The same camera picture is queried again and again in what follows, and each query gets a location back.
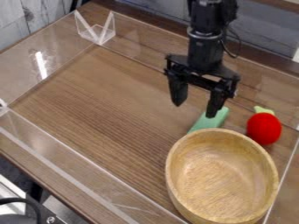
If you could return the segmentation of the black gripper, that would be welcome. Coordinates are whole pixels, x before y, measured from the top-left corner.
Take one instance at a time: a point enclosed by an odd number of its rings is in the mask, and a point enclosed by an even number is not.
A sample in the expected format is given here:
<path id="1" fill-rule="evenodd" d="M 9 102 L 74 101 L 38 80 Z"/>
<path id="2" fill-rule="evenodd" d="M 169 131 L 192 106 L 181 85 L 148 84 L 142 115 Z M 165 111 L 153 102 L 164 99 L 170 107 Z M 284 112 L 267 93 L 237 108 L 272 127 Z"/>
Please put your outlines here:
<path id="1" fill-rule="evenodd" d="M 232 54 L 225 47 L 226 29 L 200 32 L 188 29 L 188 54 L 168 54 L 164 75 L 172 103 L 178 107 L 188 97 L 188 86 L 193 85 L 209 91 L 205 116 L 213 118 L 226 98 L 232 98 L 238 84 L 238 75 L 222 65 L 222 54 Z"/>

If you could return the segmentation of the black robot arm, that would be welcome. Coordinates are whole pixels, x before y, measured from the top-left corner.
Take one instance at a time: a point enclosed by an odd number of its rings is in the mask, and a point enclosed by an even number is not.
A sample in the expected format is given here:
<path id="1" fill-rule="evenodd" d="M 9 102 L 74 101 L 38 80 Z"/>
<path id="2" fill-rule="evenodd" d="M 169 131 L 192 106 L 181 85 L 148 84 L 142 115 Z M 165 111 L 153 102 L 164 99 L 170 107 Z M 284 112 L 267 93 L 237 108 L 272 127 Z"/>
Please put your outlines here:
<path id="1" fill-rule="evenodd" d="M 234 97 L 238 74 L 222 64 L 229 23 L 237 16 L 236 0 L 186 0 L 190 23 L 186 29 L 188 54 L 168 54 L 164 75 L 170 99 L 180 106 L 188 97 L 188 86 L 209 91 L 205 116 L 213 118 L 225 100 Z"/>

